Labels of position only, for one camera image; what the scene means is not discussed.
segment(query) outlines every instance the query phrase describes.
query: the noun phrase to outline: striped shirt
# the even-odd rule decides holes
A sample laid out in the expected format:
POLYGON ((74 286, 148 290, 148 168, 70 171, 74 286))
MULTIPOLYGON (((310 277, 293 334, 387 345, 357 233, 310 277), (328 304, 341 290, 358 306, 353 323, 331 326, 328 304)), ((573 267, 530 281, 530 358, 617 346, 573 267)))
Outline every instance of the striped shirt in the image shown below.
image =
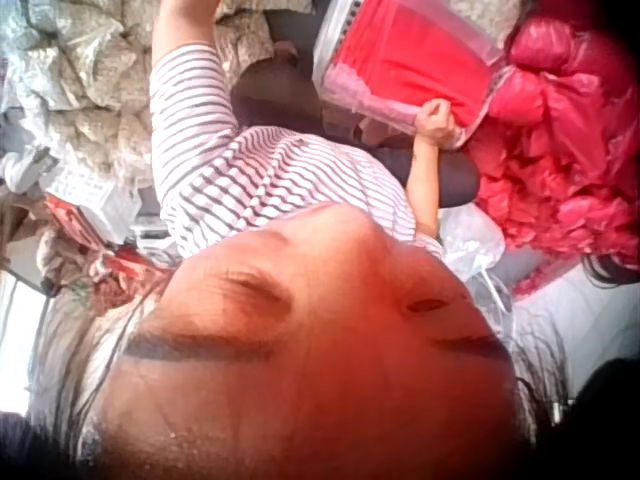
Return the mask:
POLYGON ((442 257, 434 239, 416 233, 401 185, 368 153, 279 127, 242 130, 214 48, 174 50, 154 67, 150 89, 154 182, 183 256, 280 215, 338 202, 442 257))

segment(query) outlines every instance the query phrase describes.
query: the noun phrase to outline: eyelid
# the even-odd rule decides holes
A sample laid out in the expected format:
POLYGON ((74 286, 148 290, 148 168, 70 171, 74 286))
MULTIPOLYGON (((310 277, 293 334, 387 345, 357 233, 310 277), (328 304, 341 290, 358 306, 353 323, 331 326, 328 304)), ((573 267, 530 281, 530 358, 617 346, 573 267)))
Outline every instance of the eyelid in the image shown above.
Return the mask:
POLYGON ((273 276, 264 271, 227 270, 224 280, 272 302, 291 304, 292 294, 273 276))
POLYGON ((406 308, 409 311, 409 313, 424 314, 424 313, 429 313, 434 310, 439 310, 441 308, 444 308, 448 304, 449 304, 448 302, 441 300, 439 298, 429 298, 424 300, 418 300, 417 302, 412 302, 409 305, 407 305, 406 308))

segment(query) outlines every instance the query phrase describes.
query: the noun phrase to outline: sleeve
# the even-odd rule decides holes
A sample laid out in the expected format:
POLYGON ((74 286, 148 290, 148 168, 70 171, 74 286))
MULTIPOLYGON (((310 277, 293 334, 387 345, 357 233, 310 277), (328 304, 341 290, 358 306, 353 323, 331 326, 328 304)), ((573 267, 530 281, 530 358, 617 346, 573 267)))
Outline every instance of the sleeve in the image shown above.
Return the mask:
POLYGON ((192 181, 238 135, 229 91, 214 48, 182 46, 150 78, 152 167, 160 205, 192 181))
POLYGON ((416 247, 424 248, 438 260, 444 261, 444 248, 442 247, 442 244, 440 244, 440 242, 438 242, 435 238, 432 238, 423 233, 416 233, 413 244, 416 247))

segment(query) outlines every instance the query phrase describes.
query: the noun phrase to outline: black pants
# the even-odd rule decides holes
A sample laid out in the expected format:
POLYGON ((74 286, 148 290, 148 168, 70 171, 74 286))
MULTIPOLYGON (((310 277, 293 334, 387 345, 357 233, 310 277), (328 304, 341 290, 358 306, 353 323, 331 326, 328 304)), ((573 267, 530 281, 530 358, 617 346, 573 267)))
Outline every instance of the black pants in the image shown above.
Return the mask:
MULTIPOLYGON (((313 83, 289 64, 262 60, 251 65, 232 89, 231 104, 238 122, 243 126, 283 127, 360 148, 382 163, 403 187, 407 185, 413 152, 372 148, 344 138, 328 136, 322 122, 322 105, 313 83)), ((472 202, 480 188, 478 169, 461 152, 441 153, 438 180, 441 208, 458 207, 472 202)))

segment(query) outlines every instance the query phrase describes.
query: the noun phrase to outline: red fabric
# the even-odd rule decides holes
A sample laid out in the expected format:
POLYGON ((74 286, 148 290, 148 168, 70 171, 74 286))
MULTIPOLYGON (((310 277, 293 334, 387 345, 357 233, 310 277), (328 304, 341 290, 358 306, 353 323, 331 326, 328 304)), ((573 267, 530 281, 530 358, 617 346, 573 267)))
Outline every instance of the red fabric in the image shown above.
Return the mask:
POLYGON ((514 38, 516 66, 465 147, 483 174, 478 205, 507 246, 550 256, 520 294, 584 254, 639 263, 638 81, 621 47, 588 30, 594 18, 579 3, 541 2, 545 16, 514 38))
POLYGON ((451 102, 458 124, 481 115, 490 68, 456 36, 394 0, 368 0, 334 56, 377 97, 421 106, 451 102))

